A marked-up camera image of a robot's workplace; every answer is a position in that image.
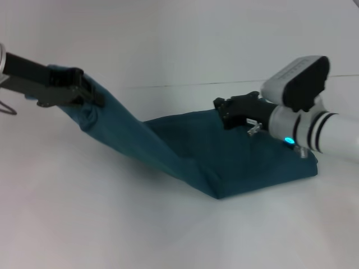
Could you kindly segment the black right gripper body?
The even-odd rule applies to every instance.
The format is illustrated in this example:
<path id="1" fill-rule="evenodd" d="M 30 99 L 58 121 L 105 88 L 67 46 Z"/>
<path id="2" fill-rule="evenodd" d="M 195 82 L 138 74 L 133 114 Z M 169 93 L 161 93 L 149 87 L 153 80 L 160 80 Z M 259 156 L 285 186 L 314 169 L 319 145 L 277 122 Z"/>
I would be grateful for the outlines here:
<path id="1" fill-rule="evenodd" d="M 260 124 L 262 129 L 268 129 L 270 116 L 276 107 L 276 104 L 259 98 L 258 91 L 253 91 L 226 99 L 225 113 L 218 114 L 224 129 L 255 125 L 252 121 Z"/>

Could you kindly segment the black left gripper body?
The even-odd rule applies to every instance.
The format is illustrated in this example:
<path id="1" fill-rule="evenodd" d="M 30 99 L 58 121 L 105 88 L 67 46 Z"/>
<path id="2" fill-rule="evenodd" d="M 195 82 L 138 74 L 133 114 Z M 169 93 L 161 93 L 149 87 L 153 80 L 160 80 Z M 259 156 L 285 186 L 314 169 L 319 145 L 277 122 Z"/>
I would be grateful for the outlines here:
<path id="1" fill-rule="evenodd" d="M 9 52 L 1 53 L 1 88 L 34 98 L 42 107 L 78 106 L 84 102 L 78 86 L 83 71 L 78 68 L 56 69 Z"/>

